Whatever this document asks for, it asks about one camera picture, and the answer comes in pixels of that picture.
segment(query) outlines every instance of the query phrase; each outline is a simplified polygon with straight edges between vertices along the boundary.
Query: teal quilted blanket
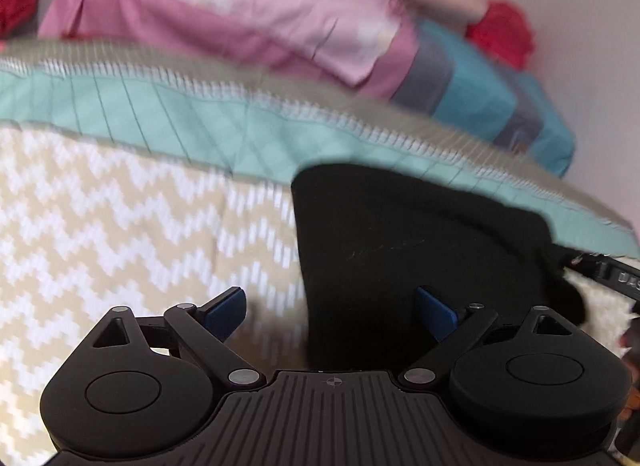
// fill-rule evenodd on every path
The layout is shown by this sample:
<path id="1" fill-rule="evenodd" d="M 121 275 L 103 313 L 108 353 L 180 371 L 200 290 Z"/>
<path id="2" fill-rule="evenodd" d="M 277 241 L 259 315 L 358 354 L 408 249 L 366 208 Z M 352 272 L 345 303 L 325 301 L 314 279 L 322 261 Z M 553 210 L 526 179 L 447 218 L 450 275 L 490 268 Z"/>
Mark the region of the teal quilted blanket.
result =
<path id="1" fill-rule="evenodd" d="M 557 242 L 638 257 L 630 225 L 526 160 L 423 116 L 301 83 L 108 43 L 0 54 L 0 117 L 288 185 L 303 167 L 385 167 L 542 214 Z"/>

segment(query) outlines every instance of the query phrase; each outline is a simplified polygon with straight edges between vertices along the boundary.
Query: white wall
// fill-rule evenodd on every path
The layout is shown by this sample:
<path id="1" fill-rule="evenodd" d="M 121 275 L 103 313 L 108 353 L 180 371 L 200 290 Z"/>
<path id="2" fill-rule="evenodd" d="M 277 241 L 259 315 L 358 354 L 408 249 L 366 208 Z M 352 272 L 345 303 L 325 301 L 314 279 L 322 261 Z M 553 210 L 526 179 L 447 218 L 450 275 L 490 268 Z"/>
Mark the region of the white wall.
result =
<path id="1" fill-rule="evenodd" d="M 577 136 L 566 179 L 640 230 L 640 0 L 554 0 L 535 70 Z"/>

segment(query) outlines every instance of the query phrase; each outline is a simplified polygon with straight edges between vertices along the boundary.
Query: blue tab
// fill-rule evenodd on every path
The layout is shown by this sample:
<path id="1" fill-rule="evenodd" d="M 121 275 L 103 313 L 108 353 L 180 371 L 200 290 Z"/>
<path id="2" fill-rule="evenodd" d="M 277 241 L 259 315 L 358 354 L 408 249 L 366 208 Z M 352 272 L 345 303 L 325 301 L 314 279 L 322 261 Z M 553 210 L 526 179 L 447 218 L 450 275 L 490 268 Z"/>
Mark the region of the blue tab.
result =
<path id="1" fill-rule="evenodd" d="M 458 328 L 458 316 L 422 287 L 415 290 L 415 309 L 422 326 L 440 343 Z"/>
<path id="2" fill-rule="evenodd" d="M 246 296 L 238 287 L 235 293 L 206 313 L 202 325 L 218 340 L 224 342 L 236 330 L 246 315 Z"/>

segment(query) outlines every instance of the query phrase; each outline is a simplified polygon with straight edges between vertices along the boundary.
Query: black strap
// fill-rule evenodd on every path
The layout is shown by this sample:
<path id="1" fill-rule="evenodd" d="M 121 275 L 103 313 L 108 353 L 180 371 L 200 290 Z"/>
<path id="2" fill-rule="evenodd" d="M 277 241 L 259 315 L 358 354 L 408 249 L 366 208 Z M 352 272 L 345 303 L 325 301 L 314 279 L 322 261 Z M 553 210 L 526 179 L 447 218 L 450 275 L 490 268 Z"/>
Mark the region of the black strap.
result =
<path id="1" fill-rule="evenodd" d="M 640 301 L 640 271 L 609 255 L 584 253 L 577 249 L 556 246 L 564 251 L 564 266 L 582 276 L 609 287 L 620 294 Z"/>

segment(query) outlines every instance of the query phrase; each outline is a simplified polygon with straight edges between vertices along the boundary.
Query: ridged black plate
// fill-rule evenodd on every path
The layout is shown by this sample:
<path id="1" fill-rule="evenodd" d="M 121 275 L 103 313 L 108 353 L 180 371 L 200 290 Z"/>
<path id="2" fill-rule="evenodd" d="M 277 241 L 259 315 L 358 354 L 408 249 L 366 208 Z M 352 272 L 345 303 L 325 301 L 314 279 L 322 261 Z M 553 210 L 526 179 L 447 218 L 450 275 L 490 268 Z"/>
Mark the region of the ridged black plate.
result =
<path id="1" fill-rule="evenodd" d="M 68 452 L 49 466 L 94 464 Z M 199 435 L 156 457 L 116 466 L 526 466 L 459 429 L 433 394 L 411 394 L 385 372 L 281 372 L 230 394 Z M 603 452 L 564 466 L 613 466 Z"/>

